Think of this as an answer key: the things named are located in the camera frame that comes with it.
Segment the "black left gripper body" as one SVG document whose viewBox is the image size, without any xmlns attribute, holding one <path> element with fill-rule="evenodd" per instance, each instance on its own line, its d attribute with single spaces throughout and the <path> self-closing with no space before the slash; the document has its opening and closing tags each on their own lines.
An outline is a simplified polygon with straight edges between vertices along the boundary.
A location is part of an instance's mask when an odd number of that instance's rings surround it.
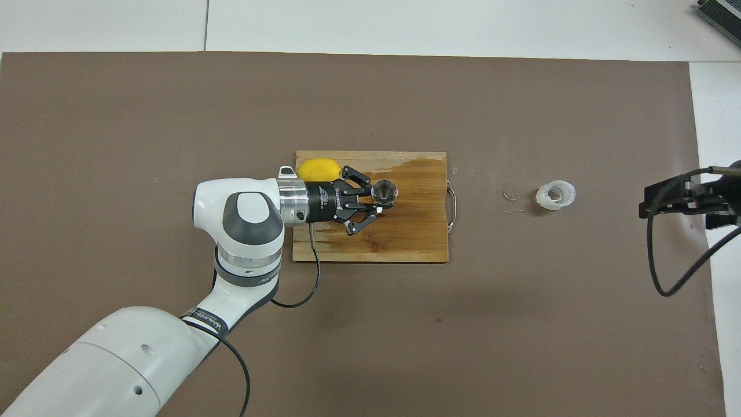
<svg viewBox="0 0 741 417">
<path fill-rule="evenodd" d="M 348 201 L 343 192 L 348 189 L 349 185 L 344 181 L 307 182 L 307 223 L 347 221 L 349 210 L 344 208 L 344 204 Z"/>
</svg>

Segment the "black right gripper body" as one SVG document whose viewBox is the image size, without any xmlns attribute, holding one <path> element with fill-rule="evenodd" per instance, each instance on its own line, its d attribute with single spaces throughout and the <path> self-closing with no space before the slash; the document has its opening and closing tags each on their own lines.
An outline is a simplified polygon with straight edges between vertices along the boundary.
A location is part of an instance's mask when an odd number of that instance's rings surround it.
<svg viewBox="0 0 741 417">
<path fill-rule="evenodd" d="M 709 166 L 689 177 L 686 182 L 688 206 L 694 214 L 739 214 L 740 161 L 727 166 Z M 718 179 L 699 182 L 701 174 L 714 174 Z"/>
</svg>

